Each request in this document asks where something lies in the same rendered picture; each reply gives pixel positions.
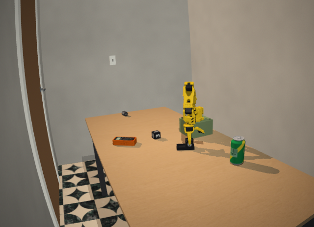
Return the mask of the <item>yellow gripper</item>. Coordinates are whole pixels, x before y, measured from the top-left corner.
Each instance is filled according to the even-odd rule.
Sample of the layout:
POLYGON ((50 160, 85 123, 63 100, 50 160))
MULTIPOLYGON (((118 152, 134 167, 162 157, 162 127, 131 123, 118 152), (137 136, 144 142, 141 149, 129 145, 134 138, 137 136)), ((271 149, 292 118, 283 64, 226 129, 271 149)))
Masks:
POLYGON ((205 133, 204 130, 202 130, 201 128, 194 127, 194 125, 191 124, 184 123, 183 126, 185 126, 184 131, 187 134, 189 145, 191 144, 191 134, 194 132, 194 130, 198 130, 199 133, 205 133))

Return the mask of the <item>orange digital multimeter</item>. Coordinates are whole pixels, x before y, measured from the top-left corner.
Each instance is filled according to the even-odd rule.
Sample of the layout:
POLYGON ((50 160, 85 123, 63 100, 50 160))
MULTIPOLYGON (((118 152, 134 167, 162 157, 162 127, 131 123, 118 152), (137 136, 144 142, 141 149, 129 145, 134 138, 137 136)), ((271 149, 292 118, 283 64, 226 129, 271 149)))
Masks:
POLYGON ((113 145, 134 146, 137 143, 136 137, 115 137, 112 141, 113 145))

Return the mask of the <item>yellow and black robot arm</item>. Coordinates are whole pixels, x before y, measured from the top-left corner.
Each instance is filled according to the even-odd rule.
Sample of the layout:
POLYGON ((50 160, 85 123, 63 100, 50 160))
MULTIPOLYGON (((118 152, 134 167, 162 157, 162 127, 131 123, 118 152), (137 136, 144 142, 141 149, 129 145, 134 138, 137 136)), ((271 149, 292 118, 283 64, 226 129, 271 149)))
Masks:
POLYGON ((183 97, 183 120, 191 125, 204 120, 202 117, 203 108, 195 107, 197 98, 194 90, 194 82, 184 83, 183 97), (187 114, 187 116, 185 114, 187 114))

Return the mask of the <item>green drink can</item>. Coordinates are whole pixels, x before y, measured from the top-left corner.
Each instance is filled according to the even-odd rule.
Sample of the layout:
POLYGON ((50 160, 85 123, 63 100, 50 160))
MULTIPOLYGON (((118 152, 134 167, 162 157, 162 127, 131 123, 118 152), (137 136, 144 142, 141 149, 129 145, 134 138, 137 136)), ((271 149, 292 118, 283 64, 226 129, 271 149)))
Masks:
POLYGON ((234 136, 231 140, 230 162, 240 165, 244 162, 245 140, 242 136, 234 136))

